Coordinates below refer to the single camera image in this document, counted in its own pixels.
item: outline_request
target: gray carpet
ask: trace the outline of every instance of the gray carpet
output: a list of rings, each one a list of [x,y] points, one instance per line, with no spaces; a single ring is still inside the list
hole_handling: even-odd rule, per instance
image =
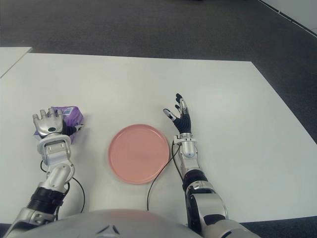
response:
[[[252,61],[317,141],[317,38],[257,0],[0,0],[0,45],[36,53]],[[317,237],[317,218],[251,223]]]

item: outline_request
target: black fingertip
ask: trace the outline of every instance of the black fingertip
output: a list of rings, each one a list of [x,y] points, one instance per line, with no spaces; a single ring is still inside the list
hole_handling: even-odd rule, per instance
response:
[[[179,93],[176,93],[176,101],[178,103],[180,103],[180,99],[182,98],[182,95],[180,95]]]

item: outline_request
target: black glove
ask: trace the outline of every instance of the black glove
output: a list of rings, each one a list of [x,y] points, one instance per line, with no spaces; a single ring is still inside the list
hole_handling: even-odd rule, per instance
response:
[[[179,133],[191,133],[191,123],[188,108],[185,100],[180,94],[176,94],[176,101],[179,105],[175,107],[180,112],[180,118],[176,117],[169,109],[163,109],[163,112],[173,121]]]

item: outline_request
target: black joint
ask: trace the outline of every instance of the black joint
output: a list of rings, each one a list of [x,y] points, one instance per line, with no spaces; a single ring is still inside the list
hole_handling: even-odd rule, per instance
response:
[[[176,93],[176,101],[177,101],[178,103],[180,103],[180,100],[181,100],[182,98],[183,98],[182,95],[180,95],[179,93]]]
[[[208,181],[205,174],[201,170],[191,170],[184,176],[183,190],[186,191],[187,187],[195,181]]]
[[[225,220],[226,218],[220,214],[206,215],[204,221],[207,226],[215,224],[218,221]]]
[[[62,205],[64,193],[38,187],[31,197],[27,208],[53,214],[57,206]]]

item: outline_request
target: pink plate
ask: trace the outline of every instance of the pink plate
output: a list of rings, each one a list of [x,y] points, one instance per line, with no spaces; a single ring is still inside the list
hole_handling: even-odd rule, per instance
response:
[[[153,180],[168,162],[166,138],[155,128],[136,124],[122,129],[112,140],[108,159],[114,173],[133,184]]]

